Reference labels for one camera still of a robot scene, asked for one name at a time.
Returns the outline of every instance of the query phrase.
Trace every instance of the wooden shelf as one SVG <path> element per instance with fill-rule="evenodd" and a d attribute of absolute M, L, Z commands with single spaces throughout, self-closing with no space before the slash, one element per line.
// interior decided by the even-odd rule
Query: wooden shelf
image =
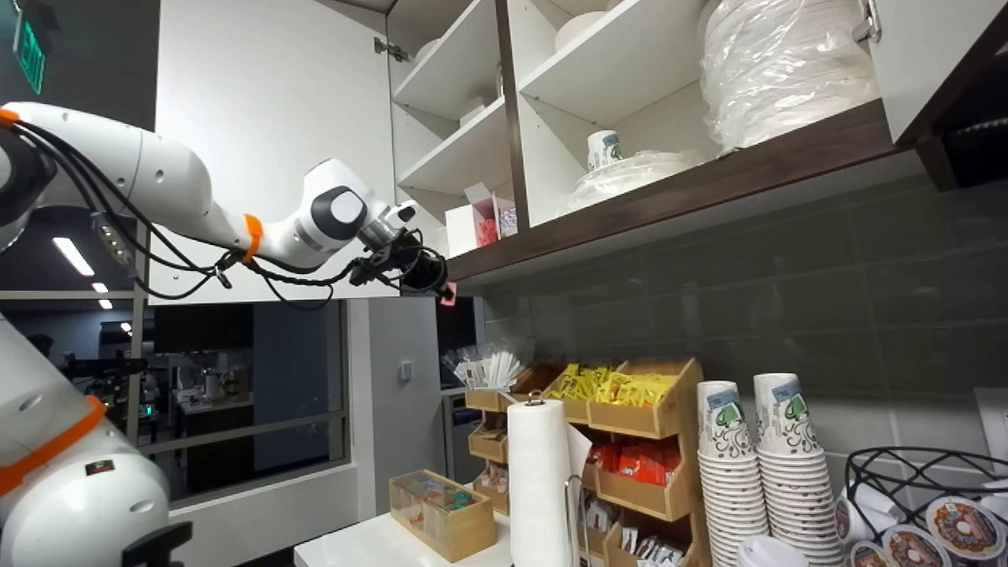
<path fill-rule="evenodd" d="M 452 262 L 452 281 L 466 289 L 551 268 L 551 262 L 614 253 L 628 246 L 623 241 L 634 241 L 634 246 L 654 242 L 667 238 L 667 223 L 686 215 L 753 203 L 763 191 L 898 156 L 884 128 L 881 104 L 874 100 L 621 200 L 538 223 L 487 248 L 466 253 Z"/>
<path fill-rule="evenodd" d="M 494 95 L 502 44 L 494 0 L 472 0 L 438 49 L 395 92 L 400 108 L 458 120 L 477 95 Z"/>
<path fill-rule="evenodd" d="M 623 0 L 583 39 L 528 73 L 519 95 L 565 108 L 590 124 L 621 124 L 695 83 L 700 8 L 700 0 Z"/>
<path fill-rule="evenodd" d="M 497 97 L 472 124 L 461 127 L 433 156 L 414 163 L 400 187 L 462 196 L 466 187 L 511 187 L 506 116 Z"/>

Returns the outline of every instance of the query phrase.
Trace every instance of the white robotic arm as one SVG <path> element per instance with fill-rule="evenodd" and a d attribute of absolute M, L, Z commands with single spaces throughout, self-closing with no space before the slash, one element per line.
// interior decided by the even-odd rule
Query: white robotic arm
<path fill-rule="evenodd" d="M 262 259 L 307 281 L 360 241 L 369 255 L 348 264 L 350 285 L 383 281 L 447 295 L 444 259 L 403 227 L 409 208 L 375 203 L 341 160 L 326 160 L 301 181 L 294 215 L 262 223 L 254 215 L 217 206 L 205 163 L 182 146 L 66 108 L 7 104 L 0 108 L 0 253 L 18 241 L 35 208 L 52 206 L 90 208 L 100 231 L 125 241 L 129 233 L 115 223 L 118 215 L 220 246 L 225 255 L 210 268 L 181 259 L 181 268 L 205 271 L 205 281 L 228 285 L 225 271 L 233 264 L 283 281 Z M 161 469 L 129 448 L 2 316 L 0 364 L 0 563 L 129 563 L 129 551 L 143 554 L 145 546 L 174 540 Z"/>

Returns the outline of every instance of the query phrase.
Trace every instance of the wall cabinet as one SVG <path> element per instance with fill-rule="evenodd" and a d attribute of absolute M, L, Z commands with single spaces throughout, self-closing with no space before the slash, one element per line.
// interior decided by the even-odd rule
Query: wall cabinet
<path fill-rule="evenodd" d="M 396 181 L 438 248 L 444 211 L 462 206 L 466 187 L 485 182 L 519 206 L 519 238 L 452 262 L 455 281 L 478 285 L 826 173 L 915 166 L 903 150 L 1006 44 L 1006 3 L 862 0 L 868 23 L 881 23 L 877 34 L 862 24 L 881 100 L 717 156 L 700 90 L 714 3 L 472 0 L 425 39 L 438 44 L 395 90 Z M 619 128 L 623 156 L 685 156 L 679 171 L 580 206 L 594 128 Z"/>

